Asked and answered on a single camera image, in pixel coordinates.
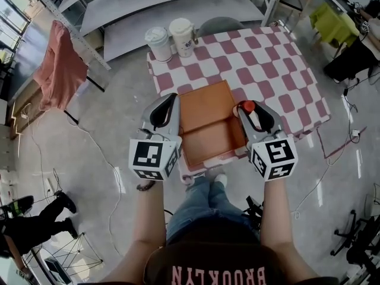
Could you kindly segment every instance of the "cup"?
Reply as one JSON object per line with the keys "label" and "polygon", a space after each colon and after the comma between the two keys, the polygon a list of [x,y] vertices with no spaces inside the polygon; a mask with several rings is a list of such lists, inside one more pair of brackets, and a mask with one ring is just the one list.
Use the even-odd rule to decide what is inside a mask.
{"label": "cup", "polygon": [[170,23],[169,31],[173,36],[177,52],[181,57],[189,57],[198,44],[194,24],[186,18],[178,18]]}
{"label": "cup", "polygon": [[169,62],[172,58],[169,35],[163,27],[152,27],[145,33],[145,42],[159,62]]}

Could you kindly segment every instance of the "open cardboard box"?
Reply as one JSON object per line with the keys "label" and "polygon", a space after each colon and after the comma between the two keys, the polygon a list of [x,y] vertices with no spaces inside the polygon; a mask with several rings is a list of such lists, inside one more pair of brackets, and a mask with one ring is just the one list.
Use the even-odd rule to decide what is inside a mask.
{"label": "open cardboard box", "polygon": [[182,147],[188,166],[245,145],[226,80],[180,95]]}

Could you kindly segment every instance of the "yellow-green cloth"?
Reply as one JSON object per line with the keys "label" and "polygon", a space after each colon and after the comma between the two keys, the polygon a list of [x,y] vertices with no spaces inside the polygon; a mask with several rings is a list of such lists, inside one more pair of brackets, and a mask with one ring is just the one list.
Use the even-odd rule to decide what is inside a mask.
{"label": "yellow-green cloth", "polygon": [[323,42],[351,46],[359,35],[354,21],[347,14],[336,14],[325,2],[310,15],[311,26],[316,28]]}

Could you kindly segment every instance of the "checkered tablecloth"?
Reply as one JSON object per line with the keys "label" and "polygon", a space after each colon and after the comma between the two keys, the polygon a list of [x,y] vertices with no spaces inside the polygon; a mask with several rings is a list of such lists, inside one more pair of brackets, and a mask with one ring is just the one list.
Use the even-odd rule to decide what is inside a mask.
{"label": "checkered tablecloth", "polygon": [[[275,110],[284,130],[297,141],[330,119],[317,81],[296,44],[282,27],[229,31],[199,38],[188,58],[173,55],[166,64],[149,52],[148,69],[157,93],[183,94],[227,80],[237,102],[257,100]],[[194,175],[246,156],[240,148],[189,168],[183,156],[181,175]]]}

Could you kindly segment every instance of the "pink lettering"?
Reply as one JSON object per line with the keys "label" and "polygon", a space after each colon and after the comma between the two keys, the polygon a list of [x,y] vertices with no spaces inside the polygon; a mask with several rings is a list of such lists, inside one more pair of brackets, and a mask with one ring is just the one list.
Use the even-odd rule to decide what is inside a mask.
{"label": "pink lettering", "polygon": [[186,285],[194,285],[194,282],[192,281],[192,278],[191,278],[191,271],[192,271],[192,268],[188,268],[188,281],[186,282]]}
{"label": "pink lettering", "polygon": [[264,270],[264,267],[260,267],[257,271],[257,279],[259,281],[259,285],[267,285],[267,283],[265,282]]}
{"label": "pink lettering", "polygon": [[218,285],[218,275],[219,271],[215,270],[210,270],[209,272],[210,277],[213,279],[213,283],[211,285]]}
{"label": "pink lettering", "polygon": [[182,267],[173,266],[172,285],[181,285],[181,272],[182,272]]}
{"label": "pink lettering", "polygon": [[201,285],[204,285],[204,270],[202,269],[196,269],[195,270],[195,276],[201,275]]}
{"label": "pink lettering", "polygon": [[250,270],[248,269],[245,270],[245,273],[247,275],[247,279],[246,279],[247,285],[255,285],[254,272],[255,270],[253,268],[251,268]]}
{"label": "pink lettering", "polygon": [[223,285],[231,285],[231,273],[229,271],[225,271],[223,273]]}
{"label": "pink lettering", "polygon": [[243,273],[240,270],[235,270],[234,280],[235,285],[243,285]]}

